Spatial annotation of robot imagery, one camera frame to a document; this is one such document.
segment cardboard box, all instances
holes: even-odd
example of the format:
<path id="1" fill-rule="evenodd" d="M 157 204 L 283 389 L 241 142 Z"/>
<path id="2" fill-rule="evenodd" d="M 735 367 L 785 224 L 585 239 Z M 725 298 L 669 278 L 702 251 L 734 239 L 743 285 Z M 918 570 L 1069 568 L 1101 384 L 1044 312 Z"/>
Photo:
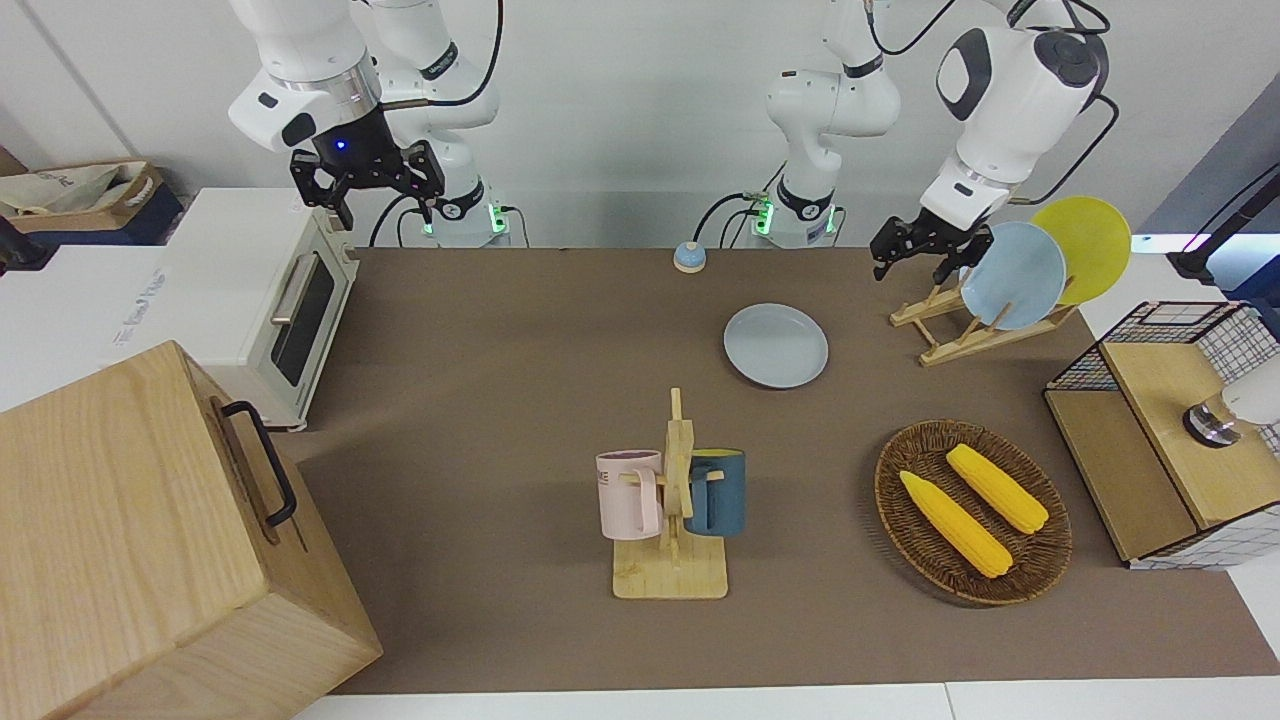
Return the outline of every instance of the cardboard box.
<path id="1" fill-rule="evenodd" d="M 160 245 L 182 205 L 155 165 L 142 159 L 119 163 L 127 187 L 115 202 L 81 213 L 18 215 L 9 222 L 42 245 Z"/>

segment blue mug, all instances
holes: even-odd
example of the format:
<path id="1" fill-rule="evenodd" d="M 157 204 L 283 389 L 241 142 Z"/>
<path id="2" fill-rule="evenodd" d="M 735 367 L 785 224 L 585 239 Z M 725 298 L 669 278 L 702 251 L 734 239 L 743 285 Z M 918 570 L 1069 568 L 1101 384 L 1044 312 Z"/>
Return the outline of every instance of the blue mug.
<path id="1" fill-rule="evenodd" d="M 708 479 L 719 470 L 722 479 Z M 694 516 L 685 529 L 695 536 L 730 537 L 746 527 L 746 454 L 741 450 L 694 450 L 689 466 Z"/>

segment bag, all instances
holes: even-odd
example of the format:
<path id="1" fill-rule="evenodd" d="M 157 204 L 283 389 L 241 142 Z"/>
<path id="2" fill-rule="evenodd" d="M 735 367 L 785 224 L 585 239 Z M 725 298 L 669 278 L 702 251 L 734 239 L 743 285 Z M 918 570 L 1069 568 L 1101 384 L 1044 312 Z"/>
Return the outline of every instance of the bag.
<path id="1" fill-rule="evenodd" d="M 0 177 L 0 204 L 13 209 L 6 215 L 78 213 L 101 200 L 119 170 L 119 164 L 86 165 Z"/>

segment oven window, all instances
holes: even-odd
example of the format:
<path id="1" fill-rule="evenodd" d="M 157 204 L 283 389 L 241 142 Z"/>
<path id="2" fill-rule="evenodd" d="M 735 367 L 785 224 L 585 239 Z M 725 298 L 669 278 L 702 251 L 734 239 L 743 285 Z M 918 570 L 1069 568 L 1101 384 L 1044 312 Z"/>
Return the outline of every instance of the oven window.
<path id="1" fill-rule="evenodd" d="M 289 384 L 298 387 L 302 379 L 302 370 L 311 357 L 311 347 L 315 345 L 316 333 L 324 322 L 324 313 L 329 307 L 329 299 L 333 297 L 333 275 L 321 260 L 316 265 L 311 283 L 307 284 L 302 295 L 302 305 L 292 324 L 283 325 L 275 336 L 275 346 L 271 347 L 271 363 L 280 370 Z"/>

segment wicker basket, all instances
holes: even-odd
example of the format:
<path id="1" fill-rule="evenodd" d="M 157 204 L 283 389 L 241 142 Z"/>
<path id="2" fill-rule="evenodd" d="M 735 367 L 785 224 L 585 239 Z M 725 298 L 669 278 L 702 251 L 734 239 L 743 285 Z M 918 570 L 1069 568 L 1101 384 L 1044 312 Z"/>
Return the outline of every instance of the wicker basket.
<path id="1" fill-rule="evenodd" d="M 947 464 L 946 452 L 968 443 L 1009 473 L 1048 510 L 1032 536 L 1015 530 Z M 984 578 L 924 519 L 899 479 L 910 470 L 933 482 L 978 519 L 1014 556 L 1014 566 Z M 978 605 L 1012 605 L 1052 588 L 1071 557 L 1071 524 L 1048 475 L 1007 439 L 969 423 L 929 420 L 893 436 L 876 464 L 876 506 L 890 539 L 922 575 L 947 593 Z"/>

